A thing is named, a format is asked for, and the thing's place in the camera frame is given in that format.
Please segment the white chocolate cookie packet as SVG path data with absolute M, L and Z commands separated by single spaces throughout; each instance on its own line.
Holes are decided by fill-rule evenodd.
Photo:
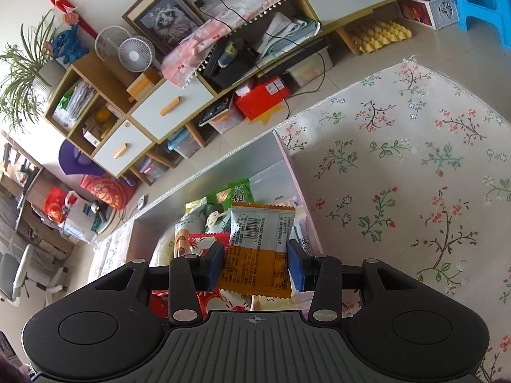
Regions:
M 191 233 L 203 233 L 205 229 L 205 207 L 207 199 L 191 201 L 185 204 L 185 214 L 175 225 L 174 257 L 182 257 L 190 250 Z

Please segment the white desk fan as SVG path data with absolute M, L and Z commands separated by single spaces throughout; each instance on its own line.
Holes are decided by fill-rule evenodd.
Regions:
M 119 45 L 118 58 L 121 65 L 130 72 L 142 73 L 152 65 L 155 47 L 146 37 L 130 37 Z

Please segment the orange silver snack packet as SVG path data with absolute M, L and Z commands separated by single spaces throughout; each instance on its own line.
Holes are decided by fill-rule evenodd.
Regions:
M 242 295 L 289 299 L 287 241 L 295 208 L 235 202 L 230 245 L 217 286 Z

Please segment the white office chair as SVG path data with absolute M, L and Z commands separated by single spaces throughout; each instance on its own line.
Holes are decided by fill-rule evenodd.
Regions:
M 63 265 L 56 267 L 52 276 L 44 275 L 44 281 L 35 280 L 30 273 L 32 259 L 35 255 L 35 247 L 27 245 L 23 251 L 23 256 L 17 260 L 8 253 L 1 254 L 1 301 L 8 302 L 17 307 L 21 301 L 22 290 L 25 289 L 27 297 L 27 282 L 33 282 L 38 289 L 41 289 L 45 295 L 45 306 L 52 304 L 54 295 L 59 292 L 67 292 L 68 287 L 63 284 L 63 275 L 68 273 L 68 268 Z

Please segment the red cylindrical tin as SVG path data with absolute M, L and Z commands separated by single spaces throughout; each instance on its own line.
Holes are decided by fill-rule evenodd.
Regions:
M 80 186 L 115 210 L 125 209 L 137 189 L 136 184 L 129 185 L 110 176 L 86 175 L 82 177 Z

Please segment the green cartoon snack packet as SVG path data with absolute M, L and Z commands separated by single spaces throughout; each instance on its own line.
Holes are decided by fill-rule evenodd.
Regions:
M 232 204 L 255 202 L 248 177 L 224 185 L 207 195 L 206 199 L 204 229 L 206 233 L 229 233 Z

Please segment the white printed carton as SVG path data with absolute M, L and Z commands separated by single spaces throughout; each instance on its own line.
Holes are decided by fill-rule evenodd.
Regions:
M 456 0 L 398 0 L 401 16 L 438 30 L 459 22 Z

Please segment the red candy packet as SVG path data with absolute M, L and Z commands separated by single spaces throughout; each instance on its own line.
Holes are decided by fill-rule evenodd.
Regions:
M 249 300 L 222 290 L 217 281 L 224 268 L 230 236 L 227 233 L 193 233 L 185 250 L 164 265 L 149 265 L 148 308 L 159 318 L 201 321 L 211 310 L 248 311 Z

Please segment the yellow egg tray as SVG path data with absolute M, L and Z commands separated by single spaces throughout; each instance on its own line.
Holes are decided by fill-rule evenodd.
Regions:
M 412 38 L 412 33 L 403 25 L 393 21 L 366 23 L 354 29 L 350 35 L 353 43 L 363 54 L 369 55 L 384 46 Z

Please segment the white blue snack packet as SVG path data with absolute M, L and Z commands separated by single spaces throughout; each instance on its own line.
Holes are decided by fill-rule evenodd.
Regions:
M 294 225 L 292 233 L 290 234 L 290 239 L 295 239 L 299 242 L 306 254 L 314 256 L 315 242 L 309 227 L 305 207 L 300 203 L 297 196 L 293 196 L 288 203 L 295 208 Z M 312 291 L 299 291 L 294 285 L 294 281 L 291 281 L 291 284 L 292 299 L 296 308 L 302 312 L 303 316 L 307 317 L 314 293 Z

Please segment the framed cat picture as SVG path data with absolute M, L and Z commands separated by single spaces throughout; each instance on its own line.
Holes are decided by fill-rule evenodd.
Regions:
M 203 25 L 198 11 L 185 0 L 137 0 L 122 18 L 147 37 L 161 56 Z

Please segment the pink cardboard box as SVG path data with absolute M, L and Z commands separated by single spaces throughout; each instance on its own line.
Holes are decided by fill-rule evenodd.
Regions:
M 205 169 L 171 188 L 134 218 L 128 239 L 125 261 L 150 261 L 159 239 L 173 229 L 185 214 L 185 205 L 209 201 L 212 207 L 231 196 L 241 201 L 247 195 L 236 182 L 247 179 L 254 202 L 260 204 L 296 204 L 305 213 L 302 231 L 306 249 L 323 253 L 320 236 L 314 225 L 311 205 L 306 202 L 305 187 L 298 175 L 298 165 L 275 130 L 231 151 Z

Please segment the red cardboard box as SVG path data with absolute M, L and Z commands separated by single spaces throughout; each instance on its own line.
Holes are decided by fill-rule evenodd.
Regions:
M 280 77 L 276 77 L 269 82 L 253 86 L 242 96 L 236 94 L 234 102 L 248 120 L 254 121 L 289 96 L 287 86 Z

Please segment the white rice cracker packet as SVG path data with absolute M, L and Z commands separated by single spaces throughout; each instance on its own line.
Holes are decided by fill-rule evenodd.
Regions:
M 153 251 L 149 266 L 158 267 L 170 264 L 174 254 L 174 236 L 174 231 L 169 230 L 160 237 Z

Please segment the potted green plant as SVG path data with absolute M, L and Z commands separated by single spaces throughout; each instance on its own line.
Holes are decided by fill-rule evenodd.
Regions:
M 1 118 L 13 130 L 38 121 L 66 72 L 51 48 L 57 30 L 55 15 L 48 11 L 38 25 L 20 28 L 19 45 L 8 43 L 1 52 L 1 64 L 7 67 L 1 78 Z

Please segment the white drawer cabinet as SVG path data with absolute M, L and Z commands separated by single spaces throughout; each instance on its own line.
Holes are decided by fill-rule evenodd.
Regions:
M 330 32 L 344 35 L 347 23 L 395 1 L 284 0 L 217 41 L 184 88 L 163 77 L 161 63 L 167 55 L 156 49 L 152 65 L 142 73 L 121 65 L 119 45 L 141 35 L 124 21 L 102 29 L 94 49 L 71 65 L 56 88 L 57 95 L 80 82 L 93 88 L 77 120 L 70 126 L 57 123 L 57 99 L 50 100 L 46 119 L 111 176 L 132 173 L 140 158 L 156 158 L 157 146 L 180 129 L 200 141 L 197 116 L 238 85 L 253 76 L 263 83 L 275 79 L 273 71 L 289 56 L 304 53 Z M 210 16 L 205 2 L 187 3 L 203 23 L 234 5 Z

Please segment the purple cap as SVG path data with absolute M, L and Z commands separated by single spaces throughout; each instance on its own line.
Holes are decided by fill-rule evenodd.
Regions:
M 62 142 L 58 160 L 62 172 L 67 176 L 101 177 L 106 174 L 106 171 L 101 166 L 81 152 L 68 139 Z

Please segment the floral tablecloth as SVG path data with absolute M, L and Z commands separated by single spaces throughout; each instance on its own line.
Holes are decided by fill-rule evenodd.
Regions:
M 489 328 L 477 376 L 510 376 L 510 126 L 470 91 L 404 61 L 275 130 L 291 150 L 323 253 L 387 264 Z M 227 133 L 231 151 L 265 134 Z M 95 247 L 89 278 L 123 265 L 134 220 Z

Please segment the pink floral cloth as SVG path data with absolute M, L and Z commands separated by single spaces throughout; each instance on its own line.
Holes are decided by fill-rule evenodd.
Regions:
M 174 86 L 184 88 L 210 48 L 221 38 L 247 25 L 284 0 L 240 0 L 207 20 L 186 37 L 161 63 L 163 77 Z

